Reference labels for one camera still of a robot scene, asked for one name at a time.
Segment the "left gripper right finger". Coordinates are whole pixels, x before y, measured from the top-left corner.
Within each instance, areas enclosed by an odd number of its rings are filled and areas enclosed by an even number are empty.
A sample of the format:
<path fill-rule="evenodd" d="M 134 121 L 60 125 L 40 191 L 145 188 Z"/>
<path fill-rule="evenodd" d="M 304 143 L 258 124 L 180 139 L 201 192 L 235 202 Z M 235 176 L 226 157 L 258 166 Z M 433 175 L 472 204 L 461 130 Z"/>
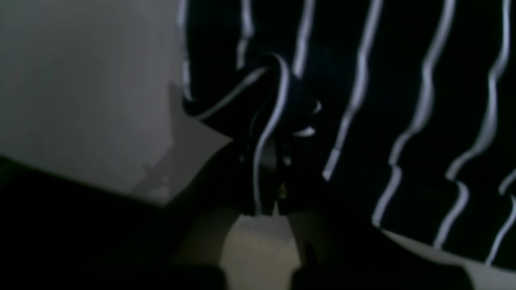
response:
<path fill-rule="evenodd" d="M 288 218 L 301 260 L 291 290 L 472 290 L 459 266 L 436 263 L 374 228 L 347 198 L 295 157 L 278 139 L 282 183 L 279 213 Z"/>

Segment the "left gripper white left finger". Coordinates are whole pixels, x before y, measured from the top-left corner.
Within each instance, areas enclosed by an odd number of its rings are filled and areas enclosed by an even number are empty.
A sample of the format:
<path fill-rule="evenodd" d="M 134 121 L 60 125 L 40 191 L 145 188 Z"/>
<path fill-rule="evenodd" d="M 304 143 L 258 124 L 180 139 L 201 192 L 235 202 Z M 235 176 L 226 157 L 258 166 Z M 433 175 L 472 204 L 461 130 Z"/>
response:
<path fill-rule="evenodd" d="M 66 290 L 224 290 L 218 266 L 239 216 L 269 217 L 279 187 L 274 134 L 217 151 L 151 221 L 107 254 L 63 272 Z"/>

